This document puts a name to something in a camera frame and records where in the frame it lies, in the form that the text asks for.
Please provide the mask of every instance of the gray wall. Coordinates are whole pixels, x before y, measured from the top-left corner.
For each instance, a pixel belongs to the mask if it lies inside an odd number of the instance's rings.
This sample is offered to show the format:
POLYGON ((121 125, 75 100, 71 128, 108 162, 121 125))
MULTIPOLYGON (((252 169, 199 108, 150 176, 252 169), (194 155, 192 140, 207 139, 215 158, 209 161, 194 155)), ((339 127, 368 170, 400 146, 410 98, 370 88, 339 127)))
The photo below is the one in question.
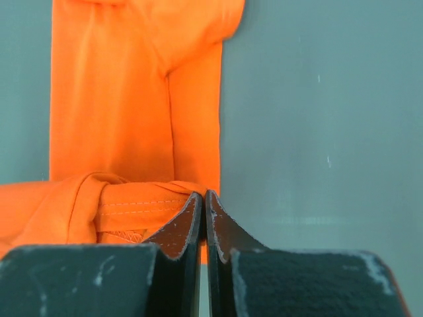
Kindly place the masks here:
MULTIPOLYGON (((0 184, 47 179, 51 1, 3 0, 0 13, 0 184)), ((378 253, 414 316, 421 30, 414 0, 247 0, 225 44, 221 97, 228 212, 274 248, 378 253)), ((206 293, 201 307, 207 316, 206 293)))

